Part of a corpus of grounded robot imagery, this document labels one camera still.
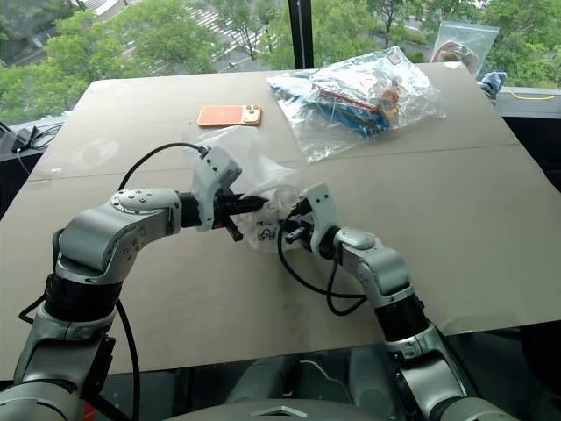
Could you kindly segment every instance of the smartphone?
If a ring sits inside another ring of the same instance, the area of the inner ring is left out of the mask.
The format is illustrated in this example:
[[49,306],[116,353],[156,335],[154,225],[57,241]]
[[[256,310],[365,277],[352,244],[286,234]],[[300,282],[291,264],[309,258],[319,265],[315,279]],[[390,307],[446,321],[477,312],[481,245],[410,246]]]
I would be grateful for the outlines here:
[[196,123],[201,127],[227,125],[258,125],[261,107],[258,105],[213,105],[202,107]]

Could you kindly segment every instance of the plastic bag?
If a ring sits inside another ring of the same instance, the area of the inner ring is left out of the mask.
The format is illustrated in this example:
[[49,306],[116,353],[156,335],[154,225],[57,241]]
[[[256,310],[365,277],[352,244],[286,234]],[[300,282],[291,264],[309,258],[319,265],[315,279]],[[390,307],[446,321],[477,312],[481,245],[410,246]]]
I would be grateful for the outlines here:
[[308,162],[444,116],[440,91],[398,46],[267,81]]
[[461,61],[477,77],[498,33],[497,26],[442,22],[430,62]]
[[[283,167],[266,156],[266,140],[255,127],[236,125],[215,130],[200,136],[196,143],[222,147],[242,169],[231,185],[234,193],[269,199],[260,210],[231,218],[253,249],[275,252],[276,233],[281,221],[287,217],[300,194],[298,171]],[[193,149],[185,148],[184,152],[191,165],[200,159]],[[285,248],[297,248],[296,243]]]

